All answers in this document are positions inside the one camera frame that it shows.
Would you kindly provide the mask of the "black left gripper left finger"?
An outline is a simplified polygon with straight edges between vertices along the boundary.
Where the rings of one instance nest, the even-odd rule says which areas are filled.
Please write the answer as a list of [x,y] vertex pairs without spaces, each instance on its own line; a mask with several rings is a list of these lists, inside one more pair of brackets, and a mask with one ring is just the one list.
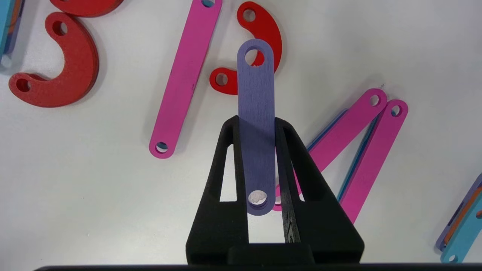
[[[236,200],[220,200],[227,148],[233,146]],[[239,135],[239,117],[222,125],[209,175],[186,241],[189,264],[227,264],[231,248],[248,243],[246,181]]]

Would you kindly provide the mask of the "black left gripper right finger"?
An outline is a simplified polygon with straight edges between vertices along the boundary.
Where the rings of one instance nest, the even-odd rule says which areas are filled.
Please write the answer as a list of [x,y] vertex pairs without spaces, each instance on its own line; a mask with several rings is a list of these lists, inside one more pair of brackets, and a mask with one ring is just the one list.
[[315,263],[359,263],[365,244],[294,127],[275,118],[286,242],[308,245]]

